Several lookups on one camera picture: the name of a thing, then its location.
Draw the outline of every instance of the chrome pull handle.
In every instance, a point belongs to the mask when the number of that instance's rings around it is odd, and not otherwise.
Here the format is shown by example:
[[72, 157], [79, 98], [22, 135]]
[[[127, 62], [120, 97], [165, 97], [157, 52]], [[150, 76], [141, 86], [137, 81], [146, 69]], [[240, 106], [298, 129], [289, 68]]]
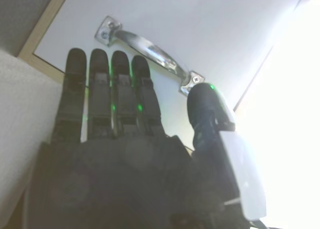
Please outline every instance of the chrome pull handle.
[[204, 82], [205, 78], [194, 71], [184, 70], [169, 54], [151, 41], [134, 33], [122, 30], [122, 24], [107, 16], [95, 34], [95, 39], [110, 47], [119, 39], [141, 53], [149, 60], [176, 75], [181, 80], [180, 91], [186, 96], [193, 86]]

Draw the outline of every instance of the white cabinet door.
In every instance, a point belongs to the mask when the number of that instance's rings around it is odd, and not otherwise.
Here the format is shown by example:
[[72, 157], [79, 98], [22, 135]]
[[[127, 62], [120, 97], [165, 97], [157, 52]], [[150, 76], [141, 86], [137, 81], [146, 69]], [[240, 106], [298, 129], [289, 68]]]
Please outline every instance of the white cabinet door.
[[[116, 50], [138, 54], [121, 42], [107, 48], [95, 40], [106, 16], [161, 47], [182, 66], [214, 84], [233, 108], [271, 49], [279, 25], [299, 0], [66, 0], [38, 45], [35, 54], [65, 70], [68, 52], [81, 48], [89, 57], [95, 48], [111, 58]], [[192, 146], [193, 129], [187, 98], [179, 82], [150, 62], [169, 136], [178, 135]]]

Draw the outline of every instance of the silver drawer handle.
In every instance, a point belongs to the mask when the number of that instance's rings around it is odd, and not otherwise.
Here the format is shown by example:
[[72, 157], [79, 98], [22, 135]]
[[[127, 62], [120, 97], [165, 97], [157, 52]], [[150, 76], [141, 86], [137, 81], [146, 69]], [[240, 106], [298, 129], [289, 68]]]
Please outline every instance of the silver drawer handle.
[[160, 47], [151, 41], [134, 33], [122, 30], [122, 24], [111, 16], [107, 16], [95, 34], [95, 39], [110, 47], [119, 39], [144, 55], [146, 58], [160, 65], [181, 80], [180, 91], [186, 96], [193, 86], [205, 81], [205, 78], [194, 71], [181, 68], [178, 63]]

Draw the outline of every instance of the robotic hand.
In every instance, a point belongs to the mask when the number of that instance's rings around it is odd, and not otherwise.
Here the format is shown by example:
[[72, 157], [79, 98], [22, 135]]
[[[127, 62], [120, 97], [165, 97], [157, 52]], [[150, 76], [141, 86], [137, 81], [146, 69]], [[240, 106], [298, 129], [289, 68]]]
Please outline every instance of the robotic hand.
[[81, 143], [86, 55], [69, 52], [50, 144], [26, 193], [27, 229], [248, 229], [265, 198], [248, 145], [213, 85], [187, 98], [195, 151], [168, 137], [146, 59], [125, 53], [109, 67], [91, 54], [87, 141]]

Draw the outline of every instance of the green dot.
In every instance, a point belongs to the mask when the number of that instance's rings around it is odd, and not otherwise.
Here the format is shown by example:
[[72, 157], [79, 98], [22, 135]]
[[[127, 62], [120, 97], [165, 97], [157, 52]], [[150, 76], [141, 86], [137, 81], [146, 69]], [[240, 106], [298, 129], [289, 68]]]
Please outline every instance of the green dot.
[[143, 111], [143, 107], [142, 107], [141, 104], [138, 104], [138, 111], [139, 111], [139, 112], [142, 112], [142, 111]]

